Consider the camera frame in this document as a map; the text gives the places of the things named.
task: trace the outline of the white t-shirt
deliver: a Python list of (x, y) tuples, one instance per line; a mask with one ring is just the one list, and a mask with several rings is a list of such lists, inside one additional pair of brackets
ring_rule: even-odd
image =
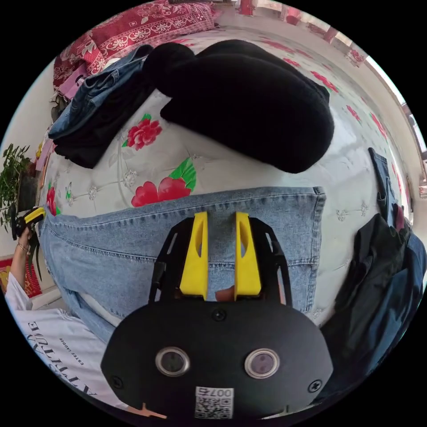
[(32, 303), (9, 273), (6, 301), (33, 350), (58, 377), (111, 406), (125, 409), (101, 372), (106, 345), (62, 309), (31, 311)]

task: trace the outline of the sticker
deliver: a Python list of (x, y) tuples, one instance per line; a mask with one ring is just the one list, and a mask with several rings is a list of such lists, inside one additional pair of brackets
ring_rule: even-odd
[(195, 418), (230, 419), (233, 417), (233, 388), (196, 387)]

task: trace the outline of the yellow gripper handle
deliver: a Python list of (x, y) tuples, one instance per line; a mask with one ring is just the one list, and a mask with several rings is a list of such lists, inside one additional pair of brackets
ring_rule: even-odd
[(193, 230), (188, 245), (179, 287), (183, 295), (208, 296), (208, 214), (194, 215)]
[(257, 256), (249, 215), (236, 212), (236, 265), (234, 300), (241, 296), (257, 296), (261, 292)]
[(31, 224), (35, 219), (38, 221), (42, 220), (46, 216), (46, 211), (43, 207), (32, 210), (28, 215), (24, 217), (26, 224)]

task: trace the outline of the blue jeans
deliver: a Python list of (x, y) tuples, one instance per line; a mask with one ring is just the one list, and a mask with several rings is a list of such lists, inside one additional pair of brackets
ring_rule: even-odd
[(214, 300), (215, 291), (234, 284), (235, 212), (246, 212), (273, 228), (288, 261), (293, 306), (307, 312), (316, 288), (325, 201), (320, 187), (261, 187), (189, 196), (92, 218), (47, 213), (39, 226), (40, 245), (65, 303), (107, 342), (114, 327), (79, 293), (89, 294), (120, 318), (144, 306), (154, 261), (170, 229), (207, 211), (208, 300)]
[(377, 183), (379, 187), (377, 203), (381, 212), (381, 216), (387, 221), (388, 225), (395, 227), (393, 205), (397, 204), (397, 200), (395, 193), (391, 188), (387, 159), (376, 153), (372, 147), (368, 148), (368, 151), (371, 155), (372, 163), (374, 164), (375, 175), (377, 177)]
[(152, 49), (147, 44), (140, 46), (102, 72), (88, 77), (52, 125), (49, 138), (62, 138), (82, 128), (112, 92), (142, 70), (145, 58)]

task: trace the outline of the white wall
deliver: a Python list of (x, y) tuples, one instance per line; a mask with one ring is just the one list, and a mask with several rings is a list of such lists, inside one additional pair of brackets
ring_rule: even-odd
[[(46, 129), (51, 124), (51, 109), (53, 104), (49, 99), (53, 95), (53, 62), (39, 75), (16, 110), (0, 147), (0, 158), (4, 150), (12, 143), (14, 145), (29, 145), (28, 156), (34, 158), (37, 147), (43, 140)], [(16, 242), (11, 234), (0, 229), (0, 257), (14, 252)]]

